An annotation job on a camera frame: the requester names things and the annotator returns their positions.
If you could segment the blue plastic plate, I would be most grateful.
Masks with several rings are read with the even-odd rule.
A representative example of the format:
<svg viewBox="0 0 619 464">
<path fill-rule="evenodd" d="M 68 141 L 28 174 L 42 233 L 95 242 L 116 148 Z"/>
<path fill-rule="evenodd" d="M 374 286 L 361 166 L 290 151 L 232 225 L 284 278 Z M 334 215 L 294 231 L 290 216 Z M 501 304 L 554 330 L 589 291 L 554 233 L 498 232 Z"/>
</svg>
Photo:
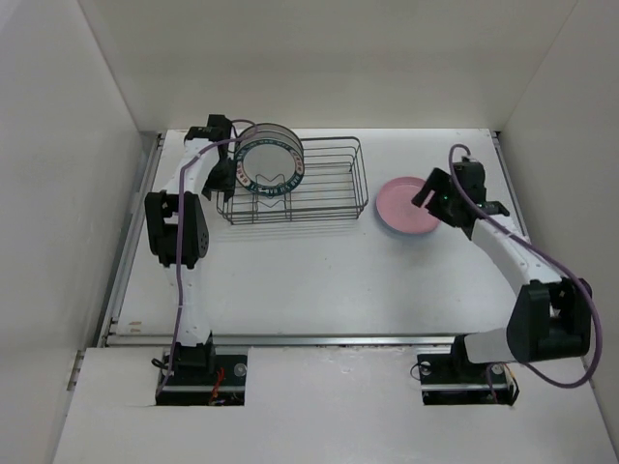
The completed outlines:
<svg viewBox="0 0 619 464">
<path fill-rule="evenodd" d="M 380 223 L 381 229 L 383 230 L 385 234 L 389 235 L 390 237 L 399 238 L 399 239 L 417 239 L 417 238 L 426 237 L 426 236 L 433 234 L 438 228 L 438 226 L 435 226 L 430 230 L 422 231 L 422 232 L 402 232 L 392 227 L 388 223 L 384 222 L 383 220 L 380 220 L 379 223 Z"/>
</svg>

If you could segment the pink plastic plate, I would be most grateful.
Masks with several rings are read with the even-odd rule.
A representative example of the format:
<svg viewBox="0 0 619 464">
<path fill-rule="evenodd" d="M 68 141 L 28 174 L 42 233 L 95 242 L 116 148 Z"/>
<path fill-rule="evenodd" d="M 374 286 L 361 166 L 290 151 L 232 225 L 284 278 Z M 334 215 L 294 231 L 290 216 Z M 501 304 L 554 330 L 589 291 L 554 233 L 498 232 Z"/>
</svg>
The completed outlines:
<svg viewBox="0 0 619 464">
<path fill-rule="evenodd" d="M 424 183 L 421 178 L 405 176 L 384 184 L 375 201 L 381 220 L 402 232 L 422 232 L 438 226 L 438 218 L 411 203 Z"/>
</svg>

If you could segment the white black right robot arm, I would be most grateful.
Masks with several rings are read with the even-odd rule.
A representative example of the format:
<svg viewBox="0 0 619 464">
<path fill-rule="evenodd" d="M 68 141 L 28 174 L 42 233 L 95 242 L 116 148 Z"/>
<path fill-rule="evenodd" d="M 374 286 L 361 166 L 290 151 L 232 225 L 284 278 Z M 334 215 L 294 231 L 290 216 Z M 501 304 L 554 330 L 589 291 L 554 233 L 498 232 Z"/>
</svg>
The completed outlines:
<svg viewBox="0 0 619 464">
<path fill-rule="evenodd" d="M 455 338 L 448 368 L 461 381 L 471 380 L 490 363 L 580 357 L 591 340 L 585 285 L 560 275 L 525 246 L 508 209 L 486 199 L 485 179 L 480 163 L 463 159 L 452 173 L 433 169 L 411 200 L 461 230 L 491 259 L 516 296 L 505 327 Z"/>
</svg>

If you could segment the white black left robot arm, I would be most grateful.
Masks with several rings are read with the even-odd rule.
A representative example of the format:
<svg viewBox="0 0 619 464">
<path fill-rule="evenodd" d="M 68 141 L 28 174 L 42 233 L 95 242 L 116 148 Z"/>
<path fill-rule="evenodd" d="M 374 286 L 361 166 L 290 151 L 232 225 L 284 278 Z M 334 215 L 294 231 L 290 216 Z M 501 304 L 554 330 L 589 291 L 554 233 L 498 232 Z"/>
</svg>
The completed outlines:
<svg viewBox="0 0 619 464">
<path fill-rule="evenodd" d="M 233 123 L 211 114 L 203 127 L 191 127 L 184 138 L 184 155 L 172 178 L 144 200 L 151 253 L 163 266 L 177 291 L 173 341 L 162 369 L 172 375 L 181 370 L 198 384 L 216 374 L 216 359 L 205 352 L 211 324 L 199 281 L 201 260 L 210 244 L 201 199 L 221 192 L 233 195 L 235 167 L 228 154 L 233 143 Z"/>
</svg>

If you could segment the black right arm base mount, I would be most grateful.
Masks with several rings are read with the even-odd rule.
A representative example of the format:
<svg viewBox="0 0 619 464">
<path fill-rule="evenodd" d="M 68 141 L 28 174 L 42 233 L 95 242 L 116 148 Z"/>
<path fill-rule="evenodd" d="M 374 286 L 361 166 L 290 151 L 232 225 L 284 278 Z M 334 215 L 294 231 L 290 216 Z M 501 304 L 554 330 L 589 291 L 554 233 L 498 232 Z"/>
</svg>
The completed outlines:
<svg viewBox="0 0 619 464">
<path fill-rule="evenodd" d="M 446 353 L 422 353 L 417 370 L 426 406 L 502 405 L 512 407 L 520 388 L 510 369 L 501 363 L 471 364 L 459 369 Z"/>
</svg>

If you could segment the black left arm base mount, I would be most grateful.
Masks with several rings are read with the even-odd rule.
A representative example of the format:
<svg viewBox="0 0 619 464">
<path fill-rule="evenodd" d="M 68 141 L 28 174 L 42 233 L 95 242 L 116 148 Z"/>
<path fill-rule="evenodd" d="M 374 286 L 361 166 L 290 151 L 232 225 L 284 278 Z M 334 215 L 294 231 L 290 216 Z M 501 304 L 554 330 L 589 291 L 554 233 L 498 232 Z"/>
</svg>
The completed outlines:
<svg viewBox="0 0 619 464">
<path fill-rule="evenodd" d="M 177 358 L 155 401 L 158 406 L 243 406 L 247 375 L 247 355 Z"/>
</svg>

